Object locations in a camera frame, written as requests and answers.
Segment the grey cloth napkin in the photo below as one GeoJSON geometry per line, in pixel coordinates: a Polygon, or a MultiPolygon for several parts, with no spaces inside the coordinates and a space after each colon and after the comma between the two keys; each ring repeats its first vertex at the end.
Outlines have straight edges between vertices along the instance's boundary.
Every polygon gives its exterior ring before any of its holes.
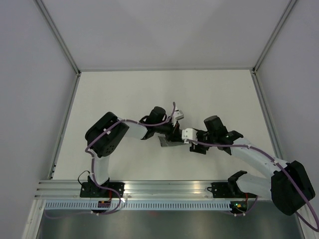
{"type": "Polygon", "coordinates": [[[186,142],[184,139],[181,138],[181,136],[172,136],[167,138],[164,135],[160,135],[158,136],[158,138],[161,147],[174,147],[189,144],[189,142],[186,142]]]}

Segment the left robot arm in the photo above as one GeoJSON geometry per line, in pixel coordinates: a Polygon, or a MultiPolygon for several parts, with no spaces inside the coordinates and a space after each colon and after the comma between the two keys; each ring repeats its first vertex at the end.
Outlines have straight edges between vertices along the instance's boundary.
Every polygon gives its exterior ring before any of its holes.
{"type": "Polygon", "coordinates": [[[184,114],[173,107],[171,115],[161,107],[154,107],[149,115],[139,121],[122,119],[112,112],[107,112],[85,134],[87,147],[85,152],[92,157],[88,184],[97,197],[104,197],[109,191],[108,173],[111,154],[124,137],[147,140],[160,134],[161,146],[183,144],[179,121],[184,114]]]}

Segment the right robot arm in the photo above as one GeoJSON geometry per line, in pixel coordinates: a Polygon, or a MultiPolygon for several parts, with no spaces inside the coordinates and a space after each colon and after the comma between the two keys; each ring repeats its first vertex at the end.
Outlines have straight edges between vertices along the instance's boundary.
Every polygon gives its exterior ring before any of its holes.
{"type": "Polygon", "coordinates": [[[205,154],[217,147],[239,158],[262,174],[257,177],[240,170],[227,180],[232,197],[250,194],[271,200],[285,215],[292,215],[316,195],[304,166],[298,161],[287,162],[270,156],[253,145],[239,132],[228,131],[218,116],[204,120],[206,130],[187,128],[182,139],[190,144],[190,151],[205,154]]]}

